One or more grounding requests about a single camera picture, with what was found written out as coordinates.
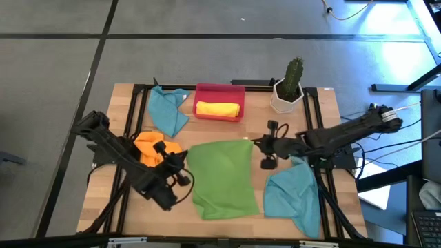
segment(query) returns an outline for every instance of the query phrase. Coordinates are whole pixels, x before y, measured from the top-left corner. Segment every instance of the red plastic tray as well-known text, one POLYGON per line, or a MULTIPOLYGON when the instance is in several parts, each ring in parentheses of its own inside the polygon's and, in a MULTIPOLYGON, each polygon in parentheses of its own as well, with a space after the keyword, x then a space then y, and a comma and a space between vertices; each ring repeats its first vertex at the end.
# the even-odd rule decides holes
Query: red plastic tray
POLYGON ((219 121, 240 121, 245 112, 245 87, 233 85, 220 85, 215 83, 198 83, 193 102, 193 115, 196 118, 205 118, 219 121), (240 105, 237 117, 213 116, 196 113, 196 104, 199 101, 206 103, 237 103, 240 105))

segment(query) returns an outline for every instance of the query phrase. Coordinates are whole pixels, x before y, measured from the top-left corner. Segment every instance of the white cable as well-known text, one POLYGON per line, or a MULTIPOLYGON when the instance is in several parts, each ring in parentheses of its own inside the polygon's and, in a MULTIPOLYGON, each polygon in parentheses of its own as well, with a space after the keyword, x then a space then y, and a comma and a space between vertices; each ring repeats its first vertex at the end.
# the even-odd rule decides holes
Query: white cable
MULTIPOLYGON (((328 3, 326 2, 326 0, 322 0, 323 4, 326 6, 326 9, 329 8, 328 3)), ((368 4, 366 4, 361 10, 359 10, 357 13, 351 15, 350 17, 346 17, 346 18, 338 18, 334 15, 334 12, 332 10, 329 11, 329 13, 331 14, 331 16, 339 21, 344 21, 347 19, 350 19, 354 16, 356 16, 357 14, 359 14, 360 12, 362 12, 365 8, 367 8, 367 6, 369 6, 371 3, 373 2, 373 0, 371 0, 368 4)))
POLYGON ((405 150, 405 149, 407 149, 407 148, 413 147, 413 146, 415 146, 415 145, 421 144, 421 143, 427 141, 428 139, 432 138, 432 137, 435 136, 436 134, 439 134, 440 132, 441 132, 441 130, 438 130, 438 131, 434 132, 433 134, 427 136, 426 138, 422 139, 421 141, 417 141, 416 143, 414 143, 414 144, 412 144, 412 145, 408 145, 408 146, 403 147, 403 148, 401 148, 401 149, 398 149, 398 150, 396 150, 396 151, 389 152, 388 154, 385 154, 385 155, 379 156, 379 157, 377 157, 376 159, 370 161, 369 163, 367 163, 367 164, 365 164, 365 165, 368 165, 368 164, 370 164, 370 163, 372 163, 372 162, 375 162, 375 161, 377 161, 377 160, 380 159, 380 158, 384 158, 385 156, 388 156, 388 155, 394 154, 394 153, 396 153, 396 152, 400 152, 400 151, 402 151, 402 150, 405 150))
POLYGON ((405 109, 407 109, 407 108, 410 108, 410 107, 413 107, 413 106, 415 106, 415 105, 419 105, 419 104, 421 104, 421 103, 418 102, 418 103, 410 104, 410 105, 405 106, 405 107, 399 107, 398 109, 395 109, 395 111, 398 111, 398 110, 405 110, 405 109))

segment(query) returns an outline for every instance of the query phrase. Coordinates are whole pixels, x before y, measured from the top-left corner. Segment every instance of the yellow cloth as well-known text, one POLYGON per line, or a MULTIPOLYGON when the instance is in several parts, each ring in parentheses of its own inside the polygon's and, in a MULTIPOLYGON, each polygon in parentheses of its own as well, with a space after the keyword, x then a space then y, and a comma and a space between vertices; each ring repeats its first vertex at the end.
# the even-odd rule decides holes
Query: yellow cloth
POLYGON ((206 103, 199 101, 196 104, 197 114, 237 117, 240 105, 237 103, 206 103))
MULTIPOLYGON (((164 141, 164 135, 162 133, 142 132, 138 135, 134 144, 141 151, 141 163, 150 167, 155 167, 164 160, 164 158, 159 153, 156 153, 153 148, 153 145, 159 141, 164 141)), ((164 141, 164 144, 166 146, 165 151, 168 154, 170 152, 182 152, 182 148, 178 143, 164 141)))

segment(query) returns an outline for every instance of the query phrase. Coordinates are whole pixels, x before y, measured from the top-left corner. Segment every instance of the wooden table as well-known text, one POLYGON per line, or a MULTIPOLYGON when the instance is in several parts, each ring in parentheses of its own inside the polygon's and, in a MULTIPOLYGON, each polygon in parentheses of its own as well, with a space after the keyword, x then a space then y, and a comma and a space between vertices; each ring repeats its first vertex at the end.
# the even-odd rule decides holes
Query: wooden table
MULTIPOLYGON (((110 130, 117 136, 123 134, 127 111, 132 95, 133 84, 116 84, 110 99, 107 116, 110 119, 110 130)), ((340 123, 336 96, 331 88, 318 89, 322 119, 325 127, 331 127, 340 123)), ((296 132, 307 129, 303 103, 300 101, 295 110, 290 114, 276 114, 269 106, 271 92, 246 92, 245 115, 239 123, 224 121, 211 121, 197 119, 192 114, 194 93, 180 106, 180 111, 189 116, 188 123, 176 135, 167 140, 181 144, 183 149, 189 149, 193 145, 211 141, 232 140, 238 138, 258 138, 268 133, 267 121, 269 119, 281 124, 289 123, 287 136, 294 136, 296 132)), ((138 113, 140 100, 136 103, 134 113, 138 113)), ((314 124, 315 113, 312 108, 314 124)), ((132 121, 132 129, 135 130, 137 115, 132 121)), ((148 112, 143 119, 143 131, 157 130, 148 112)), ((142 236, 188 236, 188 237, 229 237, 229 238, 283 238, 283 239, 308 239, 286 218, 265 218, 263 216, 263 192, 265 181, 271 174, 290 167, 288 161, 279 161, 278 168, 273 171, 260 168, 260 160, 263 155, 257 147, 253 149, 252 156, 252 186, 260 209, 260 214, 230 220, 201 220, 193 205, 192 197, 172 208, 171 211, 163 211, 153 200, 145 200, 142 196, 131 189, 127 213, 125 217, 123 234, 142 236)), ((109 195, 114 178, 115 166, 104 166, 96 170, 90 178, 88 190, 85 195, 83 210, 78 223, 78 231, 89 227, 99 215, 109 200, 109 195)), ((354 179, 343 169, 334 170, 334 182, 338 195, 340 208, 346 214, 349 221, 363 235, 367 235, 363 219, 360 201, 357 195, 354 179)), ((188 187, 175 186, 174 192, 178 198, 185 195, 188 187)), ((112 219, 111 230, 116 229, 119 206, 116 206, 112 219)), ((331 235, 335 236, 335 225, 332 210, 327 206, 331 235)))

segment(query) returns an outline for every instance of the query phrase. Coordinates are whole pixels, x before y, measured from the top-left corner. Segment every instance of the green towel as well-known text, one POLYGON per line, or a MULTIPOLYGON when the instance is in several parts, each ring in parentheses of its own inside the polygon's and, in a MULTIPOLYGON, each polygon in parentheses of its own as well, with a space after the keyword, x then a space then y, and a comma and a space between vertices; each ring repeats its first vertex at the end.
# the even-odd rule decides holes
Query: green towel
POLYGON ((195 178, 193 203, 203 220, 259 214, 251 185, 252 149, 248 140, 190 148, 187 162, 195 178))

